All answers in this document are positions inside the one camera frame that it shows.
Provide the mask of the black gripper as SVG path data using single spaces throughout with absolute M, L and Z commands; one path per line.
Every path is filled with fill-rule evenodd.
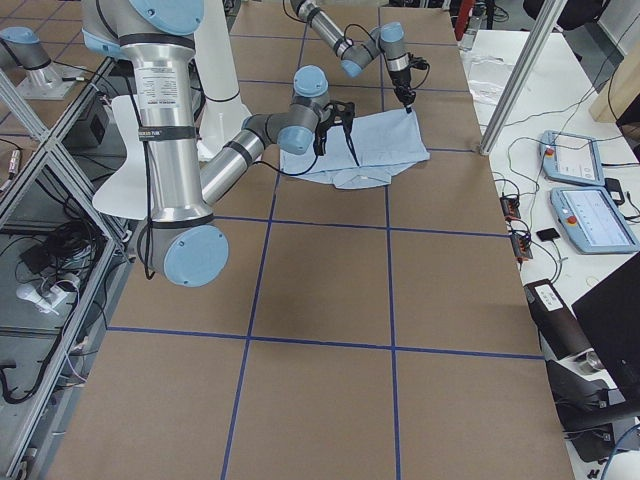
M 315 129 L 313 142 L 315 155 L 324 156 L 326 154 L 328 131 L 335 126 L 341 126 L 348 150 L 352 156 L 355 156 L 356 150 L 351 136 L 355 119 L 355 104 L 353 102 L 331 100 L 323 111 L 326 116 L 318 123 Z
M 392 71 L 391 81 L 397 99 L 402 103 L 406 111 L 411 111 L 416 98 L 416 92 L 411 87 L 411 69 L 405 68 L 400 71 Z

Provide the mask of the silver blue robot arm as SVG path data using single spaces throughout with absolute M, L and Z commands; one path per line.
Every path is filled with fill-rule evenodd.
M 416 91 L 411 86 L 411 70 L 427 71 L 429 64 L 424 58 L 409 52 L 404 29 L 399 22 L 387 23 L 371 31 L 364 30 L 366 39 L 357 43 L 347 35 L 347 29 L 353 24 L 341 29 L 314 1 L 291 1 L 290 4 L 297 18 L 331 47 L 349 77 L 359 76 L 369 64 L 382 57 L 394 94 L 406 112 L 412 112 Z
M 143 148 L 144 225 L 137 254 L 148 275 L 183 287 L 213 281 L 224 268 L 228 240 L 213 221 L 212 203 L 223 197 L 272 145 L 305 153 L 335 125 L 337 102 L 324 71 L 303 66 L 294 75 L 287 111 L 252 115 L 206 167 L 199 164 L 192 111 L 190 62 L 206 31 L 226 35 L 224 19 L 207 20 L 202 1 L 84 1 L 86 46 L 131 62 L 137 115 L 134 134 Z

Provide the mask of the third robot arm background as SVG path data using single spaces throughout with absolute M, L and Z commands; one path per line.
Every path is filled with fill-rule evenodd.
M 65 77 L 57 68 L 34 31 L 24 26 L 1 30 L 1 69 L 21 67 L 26 78 L 17 86 L 20 95 L 30 100 L 63 100 L 72 89 L 76 76 Z

